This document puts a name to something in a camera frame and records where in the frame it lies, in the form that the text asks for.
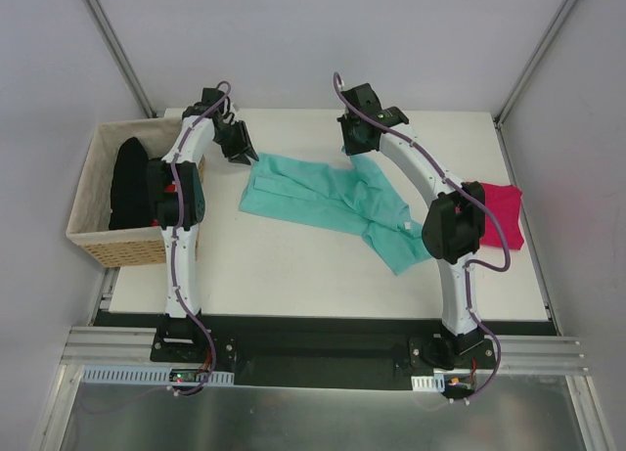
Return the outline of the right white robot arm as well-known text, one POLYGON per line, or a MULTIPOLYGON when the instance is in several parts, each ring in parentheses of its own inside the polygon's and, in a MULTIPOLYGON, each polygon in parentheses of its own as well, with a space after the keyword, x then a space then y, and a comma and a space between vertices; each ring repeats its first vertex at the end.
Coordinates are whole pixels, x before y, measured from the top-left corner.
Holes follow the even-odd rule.
POLYGON ((390 159, 427 205, 422 241, 437 261, 443 311, 440 336, 419 348, 427 365, 443 370, 463 367, 484 340, 479 327, 474 276, 468 262, 485 232, 484 189, 465 183, 420 144, 410 119, 396 107, 385 109, 372 86, 346 89, 338 74, 334 88, 345 105, 340 123, 349 155, 377 151, 390 159))

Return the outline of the teal t shirt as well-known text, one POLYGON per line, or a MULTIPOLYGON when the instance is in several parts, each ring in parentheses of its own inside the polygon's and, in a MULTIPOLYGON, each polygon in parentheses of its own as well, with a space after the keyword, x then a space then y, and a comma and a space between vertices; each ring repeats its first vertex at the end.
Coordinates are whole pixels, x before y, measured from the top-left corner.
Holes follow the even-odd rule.
POLYGON ((239 210, 362 238, 396 275, 431 259, 422 225, 380 167, 363 155, 349 168, 261 154, 239 210))

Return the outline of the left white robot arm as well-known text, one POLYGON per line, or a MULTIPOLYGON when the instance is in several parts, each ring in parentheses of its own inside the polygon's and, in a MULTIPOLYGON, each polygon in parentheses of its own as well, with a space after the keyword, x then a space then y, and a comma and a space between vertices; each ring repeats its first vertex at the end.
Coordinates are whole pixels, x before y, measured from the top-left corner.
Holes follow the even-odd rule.
POLYGON ((163 240, 167 273, 165 319, 157 329, 156 344, 172 343, 184 361, 205 360, 209 365, 216 360, 216 348, 199 318, 196 262, 206 210, 200 163, 212 143, 231 163, 251 165, 258 160, 230 94, 231 84, 226 80, 203 89, 201 99, 182 113, 181 130, 172 148, 147 167, 149 206, 163 240))

